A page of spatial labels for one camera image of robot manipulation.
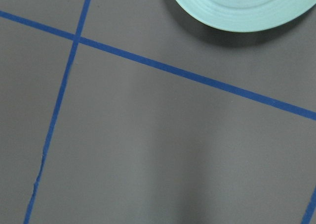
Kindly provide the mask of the green plastic plate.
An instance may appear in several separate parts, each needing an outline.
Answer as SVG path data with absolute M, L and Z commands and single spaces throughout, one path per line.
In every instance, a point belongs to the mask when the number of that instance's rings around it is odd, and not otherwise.
M 176 0 L 194 19 L 224 31 L 258 32 L 286 24 L 316 0 Z

